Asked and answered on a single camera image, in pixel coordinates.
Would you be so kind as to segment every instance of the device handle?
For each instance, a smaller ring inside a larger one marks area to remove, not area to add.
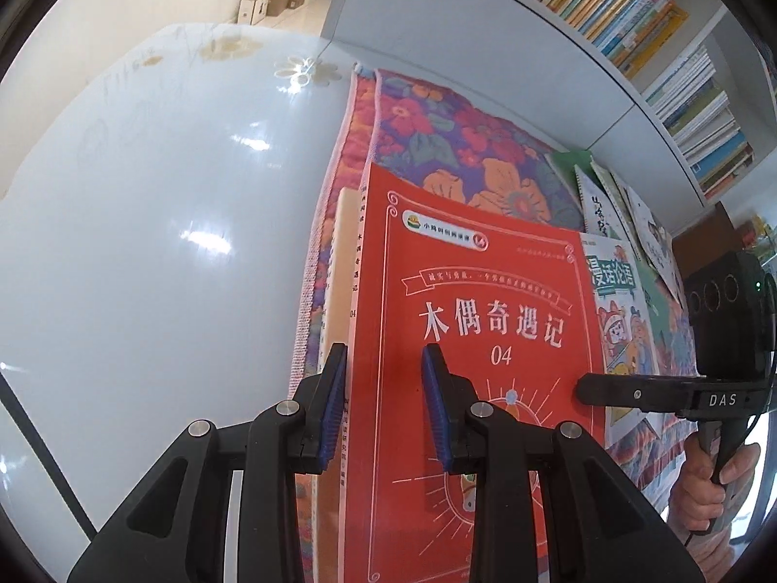
[[[747,432],[747,419],[700,421],[698,424],[698,443],[702,450],[715,463],[712,471],[712,483],[720,484],[720,472],[726,463],[737,453],[738,447]],[[707,530],[694,531],[694,535],[712,535],[725,529],[736,517],[741,504],[753,482],[753,475],[746,480],[736,480],[720,485],[726,492],[724,514],[709,520]]]

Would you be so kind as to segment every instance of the human hand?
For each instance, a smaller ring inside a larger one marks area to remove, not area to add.
[[[760,445],[740,447],[720,472],[721,484],[729,484],[747,476],[759,461]],[[709,520],[724,514],[726,498],[722,486],[713,484],[715,469],[712,459],[699,446],[698,434],[685,439],[685,462],[669,496],[669,517],[675,527],[679,523],[686,531],[707,530]]]

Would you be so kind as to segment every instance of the red book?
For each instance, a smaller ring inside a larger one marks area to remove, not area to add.
[[[576,420],[603,442],[603,409],[573,396],[580,376],[605,371],[580,235],[456,204],[376,165],[365,172],[360,219],[339,580],[460,582],[475,481],[446,476],[435,457],[421,350],[439,342],[453,374],[518,420]]]

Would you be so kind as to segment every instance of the sunburst illustration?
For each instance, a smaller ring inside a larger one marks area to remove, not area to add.
[[[550,427],[553,425],[553,423],[549,423],[553,411],[546,410],[545,405],[559,381],[560,379],[556,380],[550,392],[541,394],[537,389],[517,388],[515,379],[509,388],[499,387],[498,392],[496,392],[496,386],[492,387],[490,380],[487,379],[485,396],[488,397],[490,403],[501,407],[522,423],[539,426],[548,424],[547,426]],[[419,557],[429,551],[435,543],[452,541],[460,536],[466,537],[475,526],[475,476],[449,476],[442,473],[436,458],[428,458],[427,460],[429,461],[429,472],[426,475],[392,481],[397,486],[410,485],[419,480],[423,481],[427,501],[431,502],[431,510],[436,514],[434,522],[438,525],[438,532],[429,543],[421,547],[421,551],[418,553]],[[541,547],[547,543],[547,539],[539,476],[536,472],[531,471],[529,479],[531,497],[534,500],[537,546]]]

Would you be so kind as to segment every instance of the silver bolt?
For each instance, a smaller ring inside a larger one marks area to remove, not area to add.
[[[469,411],[473,413],[473,416],[484,419],[493,414],[493,406],[485,401],[478,401],[478,403],[471,404]]]
[[[281,416],[291,416],[299,412],[299,403],[294,401],[294,399],[286,399],[277,404],[275,411]]]
[[[566,438],[580,438],[583,433],[583,428],[572,420],[564,421],[559,429]]]
[[[207,420],[195,420],[189,425],[189,435],[194,438],[205,436],[211,430],[211,424]]]

